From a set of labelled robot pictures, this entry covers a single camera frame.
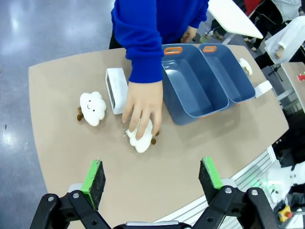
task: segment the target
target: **white rectangular device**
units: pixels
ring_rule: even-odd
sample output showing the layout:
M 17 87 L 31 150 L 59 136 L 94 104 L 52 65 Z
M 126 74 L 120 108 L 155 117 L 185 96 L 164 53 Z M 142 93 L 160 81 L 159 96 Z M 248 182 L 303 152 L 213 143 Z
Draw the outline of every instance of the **white rectangular device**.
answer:
M 112 111 L 115 115 L 122 114 L 128 91 L 123 68 L 108 68 L 105 80 Z

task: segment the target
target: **blue plastic container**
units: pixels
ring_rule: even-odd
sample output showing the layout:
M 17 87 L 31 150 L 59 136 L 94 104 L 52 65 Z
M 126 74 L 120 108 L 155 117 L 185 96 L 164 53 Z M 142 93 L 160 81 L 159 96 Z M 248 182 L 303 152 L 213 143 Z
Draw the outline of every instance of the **blue plastic container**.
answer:
M 190 44 L 163 45 L 163 99 L 173 121 L 185 125 L 228 107 L 210 65 Z
M 255 89 L 248 76 L 227 46 L 223 44 L 201 44 L 199 49 L 230 99 L 229 106 L 255 96 Z

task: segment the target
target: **person in white jacket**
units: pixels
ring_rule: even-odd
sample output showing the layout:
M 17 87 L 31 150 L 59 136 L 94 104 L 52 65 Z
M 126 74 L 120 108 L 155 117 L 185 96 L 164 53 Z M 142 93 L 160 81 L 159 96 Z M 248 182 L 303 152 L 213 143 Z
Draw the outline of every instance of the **person in white jacket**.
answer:
M 299 58 L 294 57 L 294 54 L 304 40 L 305 16 L 299 16 L 277 34 L 266 40 L 266 52 L 256 57 L 255 61 L 260 69 L 276 63 L 299 62 Z

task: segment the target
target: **table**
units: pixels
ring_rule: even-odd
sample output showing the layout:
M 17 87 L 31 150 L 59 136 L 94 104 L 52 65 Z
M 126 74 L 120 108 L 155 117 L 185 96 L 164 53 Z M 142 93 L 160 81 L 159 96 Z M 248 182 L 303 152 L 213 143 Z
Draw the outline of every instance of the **table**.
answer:
M 235 34 L 263 38 L 261 32 L 232 0 L 210 0 L 208 11 L 226 31 L 232 33 L 223 44 L 227 44 Z
M 252 66 L 254 86 L 266 80 L 245 47 L 229 48 Z M 29 88 L 34 138 L 48 191 L 64 195 L 71 184 L 84 180 L 92 160 L 102 159 L 107 181 L 100 212 L 112 227 L 128 220 L 155 221 L 202 196 L 201 157 L 212 156 L 220 176 L 231 177 L 288 129 L 272 91 L 185 126 L 176 126 L 163 106 L 157 143 L 138 154 L 122 137 L 127 126 L 120 115 L 108 112 L 97 127 L 76 120 L 83 92 L 101 92 L 110 106 L 105 71 L 111 67 L 122 67 L 130 75 L 124 49 L 35 65 L 29 68 Z
M 292 85 L 292 89 L 280 94 L 277 99 L 280 101 L 295 92 L 302 109 L 305 112 L 305 81 L 300 82 L 297 78 L 298 74 L 305 72 L 305 64 L 302 62 L 287 62 L 281 64 L 281 67 L 287 75 L 289 82 Z

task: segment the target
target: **small blue bin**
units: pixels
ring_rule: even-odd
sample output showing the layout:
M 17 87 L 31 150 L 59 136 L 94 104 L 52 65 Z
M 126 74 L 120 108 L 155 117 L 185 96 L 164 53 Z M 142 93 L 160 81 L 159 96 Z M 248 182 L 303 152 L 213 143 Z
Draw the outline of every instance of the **small blue bin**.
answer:
M 228 95 L 229 106 L 255 96 L 255 89 L 248 76 L 227 46 L 223 44 L 201 44 L 199 49 Z
M 163 99 L 173 121 L 185 125 L 228 107 L 229 100 L 198 48 L 163 45 Z

